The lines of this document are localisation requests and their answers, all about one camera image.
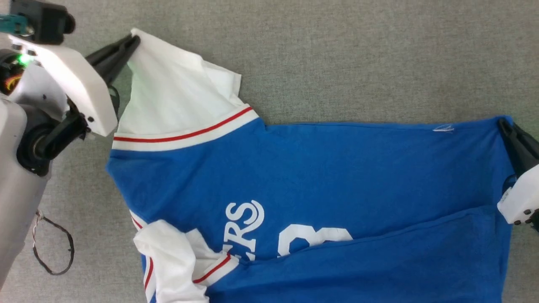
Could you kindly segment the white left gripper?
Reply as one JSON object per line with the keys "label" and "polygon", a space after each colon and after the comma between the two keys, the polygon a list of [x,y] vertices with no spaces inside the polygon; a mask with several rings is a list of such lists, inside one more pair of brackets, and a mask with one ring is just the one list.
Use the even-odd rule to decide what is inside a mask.
{"label": "white left gripper", "polygon": [[86,57],[27,41],[0,49],[0,138],[108,136],[117,125],[109,87],[140,42],[129,34]]}

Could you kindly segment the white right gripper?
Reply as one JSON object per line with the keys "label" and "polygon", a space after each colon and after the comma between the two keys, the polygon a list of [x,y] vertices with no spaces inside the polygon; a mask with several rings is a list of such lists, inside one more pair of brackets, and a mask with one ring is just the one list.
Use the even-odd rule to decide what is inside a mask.
{"label": "white right gripper", "polygon": [[539,141],[506,118],[497,126],[517,177],[497,209],[508,224],[539,226]]}

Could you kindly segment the blue and white jersey shirt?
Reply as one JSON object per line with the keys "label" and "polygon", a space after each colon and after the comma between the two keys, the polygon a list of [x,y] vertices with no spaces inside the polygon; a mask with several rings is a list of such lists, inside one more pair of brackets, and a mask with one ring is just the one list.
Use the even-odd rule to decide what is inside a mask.
{"label": "blue and white jersey shirt", "polygon": [[511,117],[267,126],[240,74],[131,32],[107,171],[147,303],[501,303]]}

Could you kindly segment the grey fabric sofa seat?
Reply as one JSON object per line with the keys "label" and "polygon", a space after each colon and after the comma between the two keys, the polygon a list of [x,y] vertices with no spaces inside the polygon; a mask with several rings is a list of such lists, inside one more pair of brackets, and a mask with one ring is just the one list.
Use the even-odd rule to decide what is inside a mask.
{"label": "grey fabric sofa seat", "polygon": [[[242,75],[271,124],[460,122],[508,114],[539,140],[539,0],[49,0],[89,54],[138,28]],[[67,274],[32,234],[0,303],[146,303],[135,228],[106,172],[111,138],[54,161],[39,209],[74,238]]]}

